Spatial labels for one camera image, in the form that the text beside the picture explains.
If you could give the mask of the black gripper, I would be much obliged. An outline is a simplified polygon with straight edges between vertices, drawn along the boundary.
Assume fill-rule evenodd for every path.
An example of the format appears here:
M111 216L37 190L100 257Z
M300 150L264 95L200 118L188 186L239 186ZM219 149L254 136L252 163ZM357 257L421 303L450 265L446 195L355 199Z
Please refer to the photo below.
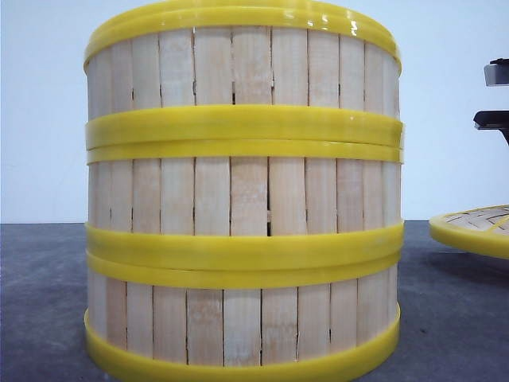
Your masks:
M508 59L498 58L484 66L487 87L508 85ZM478 111L474 116L474 127L479 131L500 131L508 142L508 110Z

